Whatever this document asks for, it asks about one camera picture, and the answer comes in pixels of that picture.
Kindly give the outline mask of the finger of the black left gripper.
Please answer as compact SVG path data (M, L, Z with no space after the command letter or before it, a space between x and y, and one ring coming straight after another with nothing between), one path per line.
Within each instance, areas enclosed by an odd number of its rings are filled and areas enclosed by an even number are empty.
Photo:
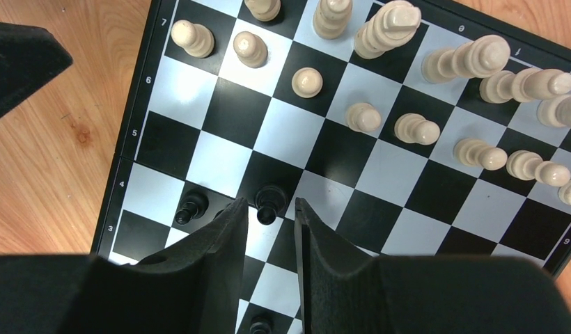
M72 64L47 29L0 22L0 118Z

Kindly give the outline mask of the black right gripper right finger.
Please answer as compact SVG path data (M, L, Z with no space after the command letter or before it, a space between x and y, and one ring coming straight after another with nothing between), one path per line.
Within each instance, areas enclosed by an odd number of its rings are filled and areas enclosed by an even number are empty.
M521 257L372 256L295 201L304 333L571 333L552 277Z

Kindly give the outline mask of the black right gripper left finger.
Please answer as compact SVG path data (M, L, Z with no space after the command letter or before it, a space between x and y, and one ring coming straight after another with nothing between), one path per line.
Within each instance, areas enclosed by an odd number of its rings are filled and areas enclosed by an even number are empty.
M137 264L0 255L0 333L234 333L249 206Z

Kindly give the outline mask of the black and white chessboard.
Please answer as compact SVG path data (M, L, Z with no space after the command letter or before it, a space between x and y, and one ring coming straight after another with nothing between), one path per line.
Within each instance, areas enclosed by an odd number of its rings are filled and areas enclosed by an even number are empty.
M334 40L313 29L317 5L283 1L275 19L260 22L242 1L151 3L92 252L138 262L275 184L289 200L275 222L260 224L249 208L238 333L257 316L275 333L302 331L295 198L371 255L520 256L557 276L571 258L571 206L557 188L464 166L453 148L478 138L571 172L571 129L540 123L536 101L484 102L478 78L431 84L421 64L495 34L510 45L507 70L571 74L571 50L454 1L417 1L414 37L366 60L354 34L382 2L355 1ZM209 56L172 41L181 19L211 30ZM179 225L191 190L209 207Z

